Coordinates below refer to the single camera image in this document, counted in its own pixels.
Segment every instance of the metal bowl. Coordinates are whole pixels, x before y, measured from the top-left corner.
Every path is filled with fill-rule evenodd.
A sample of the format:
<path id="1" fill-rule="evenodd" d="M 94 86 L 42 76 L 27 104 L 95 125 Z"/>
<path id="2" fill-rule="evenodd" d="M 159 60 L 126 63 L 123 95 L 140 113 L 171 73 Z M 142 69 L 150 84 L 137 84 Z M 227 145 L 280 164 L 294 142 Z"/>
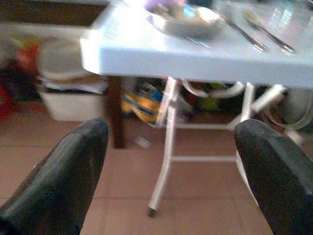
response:
<path id="1" fill-rule="evenodd" d="M 166 15 L 156 14 L 154 7 L 147 9 L 147 11 L 151 16 L 151 24 L 165 34 L 178 37 L 208 38 L 221 30 L 224 21 L 219 14 L 205 7 L 196 5 L 188 6 L 197 14 L 197 20 L 188 17 L 172 17 L 174 11 L 173 5 L 162 6 L 168 10 L 168 14 Z"/>

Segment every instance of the table leg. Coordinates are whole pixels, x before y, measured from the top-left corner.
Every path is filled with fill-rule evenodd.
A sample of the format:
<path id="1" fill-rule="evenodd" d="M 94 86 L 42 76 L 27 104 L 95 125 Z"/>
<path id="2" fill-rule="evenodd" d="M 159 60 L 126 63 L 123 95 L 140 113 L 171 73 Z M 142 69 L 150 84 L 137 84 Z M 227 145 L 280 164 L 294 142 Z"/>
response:
<path id="1" fill-rule="evenodd" d="M 114 148 L 125 148 L 124 119 L 121 109 L 122 80 L 118 76 L 108 76 L 108 111 L 111 120 Z"/>

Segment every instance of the table top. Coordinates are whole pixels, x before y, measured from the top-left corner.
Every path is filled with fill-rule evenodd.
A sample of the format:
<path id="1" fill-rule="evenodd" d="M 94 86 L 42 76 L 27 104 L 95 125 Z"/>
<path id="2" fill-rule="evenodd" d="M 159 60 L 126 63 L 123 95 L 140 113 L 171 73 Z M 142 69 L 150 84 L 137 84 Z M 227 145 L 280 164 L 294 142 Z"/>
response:
<path id="1" fill-rule="evenodd" d="M 281 0 L 232 4 L 235 23 L 269 51 L 258 51 L 228 25 L 200 41 L 168 36 L 149 23 L 143 7 L 119 2 L 111 4 L 81 38 L 83 66 L 97 74 L 313 87 L 313 11 L 303 2 Z M 296 52 L 283 51 L 249 26 L 242 17 L 245 7 L 258 13 L 265 28 Z"/>

